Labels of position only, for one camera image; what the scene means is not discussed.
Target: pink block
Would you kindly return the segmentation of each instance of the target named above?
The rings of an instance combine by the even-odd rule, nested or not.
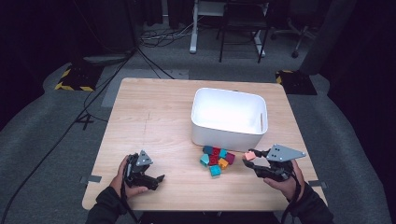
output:
[[[245,157],[247,158],[247,161],[251,161],[256,158],[256,155],[254,154],[254,152],[249,151],[245,152]]]

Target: teal block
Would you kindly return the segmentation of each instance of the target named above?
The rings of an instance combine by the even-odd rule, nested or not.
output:
[[[226,156],[227,156],[227,150],[222,148],[219,157],[225,159]]]
[[[200,162],[203,166],[206,167],[209,164],[209,155],[207,154],[202,155]]]
[[[210,166],[209,170],[210,170],[210,174],[212,174],[212,176],[219,176],[221,174],[221,169],[218,165]]]

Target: cable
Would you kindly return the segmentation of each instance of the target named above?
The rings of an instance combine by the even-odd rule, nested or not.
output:
[[[291,177],[293,177],[293,179],[296,182],[296,190],[294,191],[294,196],[291,199],[289,205],[286,207],[285,211],[282,214],[282,219],[280,221],[281,224],[285,223],[286,220],[286,216],[288,215],[291,207],[297,202],[298,197],[300,196],[301,193],[301,185],[300,182],[298,182],[297,176],[295,174],[289,174]]]
[[[71,130],[71,128],[73,127],[73,125],[76,123],[76,121],[79,119],[79,117],[86,111],[86,108],[88,108],[96,99],[97,97],[103,92],[103,90],[106,88],[106,86],[108,85],[108,83],[117,75],[117,73],[121,70],[121,68],[128,62],[128,60],[125,60],[125,62],[123,62],[116,70],[115,74],[109,79],[109,81],[107,82],[107,84],[101,89],[101,91],[99,91],[99,93],[97,95],[95,95],[95,97],[88,103],[87,106],[84,107],[83,110],[81,110],[81,112],[76,116],[76,118],[74,119],[74,121],[67,127],[66,131],[62,134],[62,136],[58,139],[58,141],[55,143],[55,145],[53,145],[53,147],[47,152],[47,154],[43,157],[43,159],[41,159],[41,161],[38,163],[38,165],[35,166],[35,168],[32,170],[32,172],[26,176],[26,178],[22,181],[22,183],[18,186],[17,190],[14,192],[14,194],[12,195],[12,197],[9,199],[7,207],[3,213],[3,217],[2,217],[2,221],[1,224],[5,224],[6,223],[6,217],[7,217],[7,213],[9,208],[11,207],[14,199],[17,197],[18,193],[21,191],[21,189],[23,188],[23,186],[26,184],[26,182],[30,179],[30,177],[37,171],[37,169],[40,167],[40,165],[44,162],[44,160],[52,153],[52,151],[62,142],[62,140],[66,137],[66,135],[68,134],[68,132]]]
[[[91,34],[93,35],[93,37],[96,39],[96,41],[104,48],[107,49],[110,52],[113,53],[125,53],[125,52],[119,52],[119,51],[115,51],[113,49],[108,48],[107,46],[105,46],[102,41],[99,39],[99,37],[95,34],[95,32],[93,31],[93,29],[91,28],[90,24],[88,23],[86,17],[84,16],[84,14],[82,13],[81,9],[79,8],[79,6],[76,3],[76,0],[73,0],[73,3],[78,11],[78,14],[81,16],[81,18],[84,20],[85,24],[87,25],[88,29],[91,31]]]
[[[116,74],[114,74],[113,76],[111,76],[111,77],[109,77],[108,79],[106,79],[102,84],[100,84],[100,85],[98,85],[97,87],[96,87],[96,89],[99,89],[101,86],[103,86],[103,85],[105,85],[104,86],[104,89],[110,84],[110,82],[111,82],[111,80],[115,77],[115,75]],[[90,92],[90,94],[88,94],[88,96],[85,98],[85,100],[84,100],[84,109],[85,109],[85,112],[88,114],[88,115],[90,115],[91,117],[93,117],[93,118],[95,118],[95,119],[99,119],[99,120],[101,120],[101,121],[103,121],[103,122],[108,122],[108,120],[106,120],[106,119],[100,119],[100,118],[97,118],[96,116],[94,116],[93,114],[91,114],[89,111],[88,111],[88,107],[87,107],[87,101],[88,101],[88,98],[90,98],[90,96],[92,95],[92,93],[93,93],[93,91],[91,91]]]
[[[139,54],[143,57],[143,59],[145,60],[145,62],[148,64],[148,66],[151,68],[151,70],[155,73],[155,75],[158,78],[161,78],[160,75],[158,75],[157,71],[155,71],[155,69],[152,67],[152,65],[149,63],[148,59],[146,59],[139,51]]]
[[[154,64],[156,67],[158,67],[164,74],[166,74],[167,76],[169,76],[171,79],[175,79],[174,77],[172,77],[171,75],[169,75],[167,72],[165,72],[158,64],[156,64],[155,62],[153,62],[145,53],[143,53],[143,51],[140,49],[140,48],[138,48],[137,49],[138,51],[139,51],[139,53],[140,53],[140,55],[142,55],[143,56],[143,58],[145,58],[145,60],[147,59],[149,62],[151,62],[152,64]]]
[[[179,40],[179,39],[183,38],[186,35],[191,35],[192,32],[188,33],[188,34],[183,34],[183,33],[185,31],[187,31],[192,26],[193,26],[193,22],[190,23],[188,26],[186,26],[181,31],[174,31],[174,32],[169,33],[169,34],[164,34],[167,31],[167,29],[165,29],[161,35],[157,35],[156,31],[148,31],[148,32],[154,32],[154,35],[152,35],[152,36],[149,35],[148,37],[141,37],[140,38],[141,45],[143,45],[145,47],[148,47],[148,48],[165,47],[167,45],[172,44],[175,40]],[[145,42],[145,40],[153,40],[153,39],[159,39],[159,40],[157,40],[156,44],[150,44],[150,43]],[[170,39],[169,43],[166,43],[164,45],[160,45],[164,40],[167,40],[167,39]]]
[[[128,210],[128,213],[129,213],[129,215],[131,215],[132,219],[134,220],[134,223],[139,224],[140,219],[138,219],[134,215],[134,211],[132,211],[131,207],[129,206],[129,204],[127,202],[127,197],[126,197],[126,192],[125,192],[125,182],[123,181],[123,179],[122,179],[122,183],[121,183],[120,193],[121,193],[121,202],[123,203],[124,207]]]
[[[119,57],[117,59],[109,59],[109,60],[101,60],[101,61],[96,61],[96,60],[91,60],[89,57],[85,57],[84,60],[89,63],[92,66],[109,66],[117,63],[122,63],[128,57],[131,55],[131,53],[125,53],[122,55],[122,57]]]

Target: hand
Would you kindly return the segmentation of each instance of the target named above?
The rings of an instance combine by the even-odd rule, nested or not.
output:
[[[293,164],[293,170],[297,176],[298,182],[301,185],[300,195],[297,199],[298,202],[303,196],[305,182],[304,182],[303,173],[301,172],[300,167],[298,167],[297,161],[292,160],[291,163]],[[289,179],[282,182],[277,182],[271,178],[264,178],[264,182],[274,189],[279,189],[288,200],[291,201],[293,199],[296,190],[296,181],[294,180],[293,177],[290,177]]]
[[[113,180],[110,183],[110,187],[113,188],[119,197],[121,197],[121,184],[123,181],[123,171],[126,166],[128,160],[128,156],[126,156],[123,161],[120,164],[119,171],[116,176],[114,176]],[[135,195],[141,194],[143,192],[148,191],[149,189],[146,187],[134,187],[134,188],[129,188],[128,185],[125,184],[125,194],[127,199],[132,198]]]

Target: colorful block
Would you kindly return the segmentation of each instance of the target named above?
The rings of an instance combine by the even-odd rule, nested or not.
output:
[[[212,155],[219,156],[220,151],[221,151],[221,148],[219,148],[219,147],[213,147],[213,153],[212,153]]]
[[[245,157],[247,161],[251,161],[256,158],[256,155],[254,154],[254,152],[249,151],[249,152],[245,152]]]
[[[221,174],[220,167],[218,165],[213,165],[209,167],[210,174],[212,176],[219,176]]]
[[[202,155],[201,164],[205,167],[209,164],[209,155],[207,154]]]
[[[204,146],[203,152],[206,153],[206,154],[208,154],[208,155],[212,155],[212,153],[213,153],[213,147]]]
[[[222,149],[220,150],[219,157],[225,159],[226,156],[227,156],[227,150],[224,149],[224,148],[222,148]]]
[[[209,165],[217,165],[219,164],[219,157],[211,155],[209,156]]]
[[[228,162],[226,160],[224,160],[223,158],[219,159],[219,167],[221,168],[221,170],[224,170],[225,168],[227,168],[228,166]]]
[[[232,165],[233,161],[235,160],[235,155],[233,153],[227,152],[227,155],[225,156],[225,160]]]

